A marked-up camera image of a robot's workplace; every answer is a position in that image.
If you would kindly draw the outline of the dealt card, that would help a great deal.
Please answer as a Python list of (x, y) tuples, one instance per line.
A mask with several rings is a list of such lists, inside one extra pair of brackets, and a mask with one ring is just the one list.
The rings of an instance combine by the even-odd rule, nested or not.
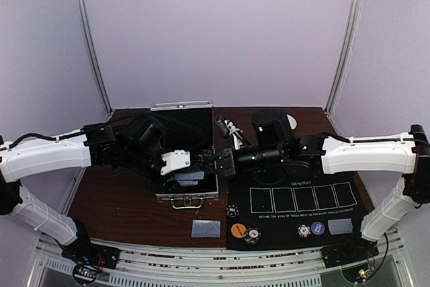
[(220, 238), (221, 222), (219, 220), (193, 220), (192, 238)]
[(344, 235), (353, 232), (353, 222), (350, 218), (330, 219), (328, 228), (331, 235)]

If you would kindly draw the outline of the blue playing card deck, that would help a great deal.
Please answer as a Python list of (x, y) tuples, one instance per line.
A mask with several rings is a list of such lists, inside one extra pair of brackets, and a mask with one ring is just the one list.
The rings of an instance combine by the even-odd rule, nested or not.
[(205, 173), (200, 170), (174, 173), (169, 181), (178, 183), (181, 187), (196, 186), (203, 180)]

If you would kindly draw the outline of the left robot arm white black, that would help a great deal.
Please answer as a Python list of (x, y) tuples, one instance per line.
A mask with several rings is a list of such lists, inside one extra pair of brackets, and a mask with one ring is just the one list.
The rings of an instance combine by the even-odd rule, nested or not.
[(59, 169), (110, 165), (146, 177), (165, 177), (200, 168), (202, 157), (192, 149), (169, 149), (167, 127), (152, 114), (128, 124), (90, 124), (57, 136), (25, 134), (1, 142), (1, 215), (20, 216), (35, 230), (51, 236), (70, 258), (93, 261), (97, 249), (80, 220), (63, 216), (31, 194), (22, 178)]

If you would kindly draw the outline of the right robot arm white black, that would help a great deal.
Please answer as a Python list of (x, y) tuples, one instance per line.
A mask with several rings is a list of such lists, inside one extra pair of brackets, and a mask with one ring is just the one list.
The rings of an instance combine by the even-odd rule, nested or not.
[(359, 235), (345, 245), (344, 254), (351, 261), (360, 260), (370, 244), (410, 210), (429, 203), (429, 141), (419, 124), (390, 136), (355, 138), (324, 132), (297, 138), (285, 113), (261, 110), (251, 116), (257, 144), (250, 145), (231, 121), (219, 117), (214, 123), (233, 146), (203, 161), (206, 173), (229, 177), (271, 168), (305, 177), (356, 171), (401, 173), (383, 202), (363, 218)]

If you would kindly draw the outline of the purple small blind button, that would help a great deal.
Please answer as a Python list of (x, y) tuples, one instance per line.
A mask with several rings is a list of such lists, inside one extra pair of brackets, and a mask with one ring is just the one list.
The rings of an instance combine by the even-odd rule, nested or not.
[(325, 233), (325, 225), (319, 221), (313, 222), (311, 225), (311, 231), (314, 235), (321, 236)]

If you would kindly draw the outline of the orange big blind button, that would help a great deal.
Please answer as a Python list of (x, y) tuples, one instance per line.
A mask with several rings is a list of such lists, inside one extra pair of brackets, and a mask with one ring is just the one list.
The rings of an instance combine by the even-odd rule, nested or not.
[(241, 223), (234, 223), (230, 228), (230, 232), (232, 236), (237, 239), (242, 239), (244, 237), (246, 230), (247, 230), (246, 226)]

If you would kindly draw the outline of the black 100 poker chip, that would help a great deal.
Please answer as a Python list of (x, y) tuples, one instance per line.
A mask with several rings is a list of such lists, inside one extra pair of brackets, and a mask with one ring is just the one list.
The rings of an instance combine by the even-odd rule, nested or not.
[(226, 207), (226, 215), (228, 217), (234, 218), (237, 217), (239, 215), (239, 207), (234, 205), (234, 204), (230, 204)]

